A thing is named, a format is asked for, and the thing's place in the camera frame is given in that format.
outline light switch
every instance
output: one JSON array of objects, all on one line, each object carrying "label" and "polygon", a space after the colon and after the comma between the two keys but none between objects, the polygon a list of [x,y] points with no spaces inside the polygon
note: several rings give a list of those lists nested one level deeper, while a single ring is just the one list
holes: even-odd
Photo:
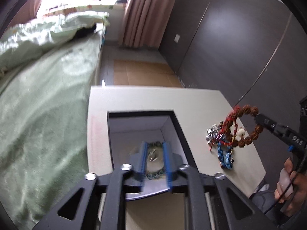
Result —
[{"label": "light switch", "polygon": [[180,35],[176,35],[174,41],[178,43],[179,39],[180,39]]}]

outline white table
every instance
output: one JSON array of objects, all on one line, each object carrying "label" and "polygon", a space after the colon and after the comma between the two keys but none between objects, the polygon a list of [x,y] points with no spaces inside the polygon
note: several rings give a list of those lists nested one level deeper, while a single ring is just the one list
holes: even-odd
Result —
[{"label": "white table", "polygon": [[[189,144],[199,172],[224,173],[247,197],[265,176],[253,144],[234,149],[233,170],[222,169],[217,151],[209,151],[206,130],[224,120],[232,110],[220,91],[133,87],[93,86],[87,120],[89,171],[98,175],[112,172],[108,139],[107,112],[173,110]],[[183,195],[165,193],[127,203],[127,229],[184,229]]]}]

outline curtain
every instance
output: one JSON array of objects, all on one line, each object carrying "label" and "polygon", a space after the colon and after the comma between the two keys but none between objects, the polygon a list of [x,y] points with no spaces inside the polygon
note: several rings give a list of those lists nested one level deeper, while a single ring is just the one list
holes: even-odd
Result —
[{"label": "curtain", "polygon": [[175,0],[128,0],[119,45],[158,48]]}]

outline closet door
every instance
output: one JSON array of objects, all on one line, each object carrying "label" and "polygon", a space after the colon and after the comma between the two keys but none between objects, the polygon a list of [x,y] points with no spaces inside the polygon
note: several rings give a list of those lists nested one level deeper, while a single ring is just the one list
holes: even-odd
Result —
[{"label": "closet door", "polygon": [[[220,90],[233,106],[272,56],[289,15],[277,0],[210,0],[179,69],[180,78],[186,87]],[[307,36],[292,17],[272,62],[240,105],[255,105],[268,117],[298,130],[299,100],[307,95],[306,49]],[[253,131],[251,117],[243,117],[242,122],[248,132]],[[288,147],[266,130],[254,144],[267,181],[276,187]]]},{"label": "closet door", "polygon": [[196,29],[205,12],[208,0],[176,0],[159,51],[177,73]]},{"label": "closet door", "polygon": [[234,105],[270,59],[289,14],[277,0],[210,0],[180,78],[186,87],[220,90]]}]

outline human hand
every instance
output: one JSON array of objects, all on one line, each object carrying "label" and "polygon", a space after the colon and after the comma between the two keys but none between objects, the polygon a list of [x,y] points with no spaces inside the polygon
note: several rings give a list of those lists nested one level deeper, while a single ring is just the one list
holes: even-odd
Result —
[{"label": "human hand", "polygon": [[[285,162],[285,170],[290,174],[290,179],[293,179],[296,175],[296,172],[293,171],[293,163],[288,158]],[[294,215],[297,211],[300,210],[301,206],[304,203],[304,200],[307,198],[307,177],[303,174],[298,174],[295,180],[293,181],[293,184],[295,184],[298,187],[298,190],[290,203],[290,205],[285,210],[284,214],[288,217]],[[275,190],[275,199],[277,200],[279,196],[283,193],[283,190],[281,189],[281,186],[279,182],[277,183],[277,189]],[[289,195],[287,198],[283,197],[279,203],[283,203],[285,200],[288,200],[291,198],[292,195]]]}]

